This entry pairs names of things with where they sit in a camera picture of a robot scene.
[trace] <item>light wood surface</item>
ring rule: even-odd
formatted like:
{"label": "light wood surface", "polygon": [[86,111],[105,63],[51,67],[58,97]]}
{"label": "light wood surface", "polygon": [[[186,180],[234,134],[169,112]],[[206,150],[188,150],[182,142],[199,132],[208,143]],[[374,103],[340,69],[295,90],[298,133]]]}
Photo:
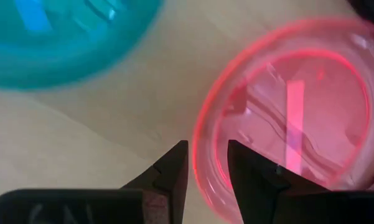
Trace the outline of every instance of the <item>light wood surface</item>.
{"label": "light wood surface", "polygon": [[[168,0],[124,61],[83,83],[0,91],[0,194],[116,188],[190,139],[213,81],[239,51],[296,19],[354,16],[344,0]],[[223,223],[190,172],[184,223]]]}

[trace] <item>teal plastic bowl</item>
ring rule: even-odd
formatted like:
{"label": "teal plastic bowl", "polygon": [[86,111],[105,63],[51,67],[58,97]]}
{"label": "teal plastic bowl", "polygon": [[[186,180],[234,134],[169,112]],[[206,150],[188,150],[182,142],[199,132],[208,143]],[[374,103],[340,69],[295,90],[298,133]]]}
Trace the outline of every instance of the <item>teal plastic bowl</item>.
{"label": "teal plastic bowl", "polygon": [[0,0],[0,88],[81,80],[117,62],[162,0]]}

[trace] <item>plastic bowl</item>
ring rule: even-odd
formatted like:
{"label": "plastic bowl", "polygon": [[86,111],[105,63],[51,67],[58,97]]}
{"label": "plastic bowl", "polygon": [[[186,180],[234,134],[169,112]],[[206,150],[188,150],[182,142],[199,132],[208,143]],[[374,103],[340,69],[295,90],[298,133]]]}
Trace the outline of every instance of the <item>plastic bowl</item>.
{"label": "plastic bowl", "polygon": [[300,21],[255,42],[210,90],[195,126],[192,160],[206,202],[241,223],[227,165],[236,139],[327,187],[374,179],[374,26]]}
{"label": "plastic bowl", "polygon": [[162,0],[0,0],[0,88],[74,82],[115,63]]}

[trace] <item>teal plastic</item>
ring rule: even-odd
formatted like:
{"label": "teal plastic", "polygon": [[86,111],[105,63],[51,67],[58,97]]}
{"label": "teal plastic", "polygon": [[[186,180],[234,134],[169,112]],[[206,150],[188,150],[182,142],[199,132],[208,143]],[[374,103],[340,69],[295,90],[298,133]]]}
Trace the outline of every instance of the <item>teal plastic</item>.
{"label": "teal plastic", "polygon": [[0,0],[0,88],[81,80],[134,46],[162,0]]}

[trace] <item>dark object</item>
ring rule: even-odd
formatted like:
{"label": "dark object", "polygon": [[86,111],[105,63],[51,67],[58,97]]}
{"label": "dark object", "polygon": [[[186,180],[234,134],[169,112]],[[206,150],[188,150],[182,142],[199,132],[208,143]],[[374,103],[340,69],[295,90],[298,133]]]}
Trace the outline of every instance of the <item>dark object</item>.
{"label": "dark object", "polygon": [[374,0],[348,0],[355,11],[364,19],[374,23]]}
{"label": "dark object", "polygon": [[180,224],[188,181],[181,141],[119,190],[16,190],[0,196],[0,224]]}
{"label": "dark object", "polygon": [[[0,196],[0,224],[180,224],[188,178],[181,141],[119,190],[17,190]],[[244,223],[374,224],[374,191],[330,192],[237,141],[228,166]]]}
{"label": "dark object", "polygon": [[374,191],[328,191],[237,141],[228,166],[244,223],[374,224]]}

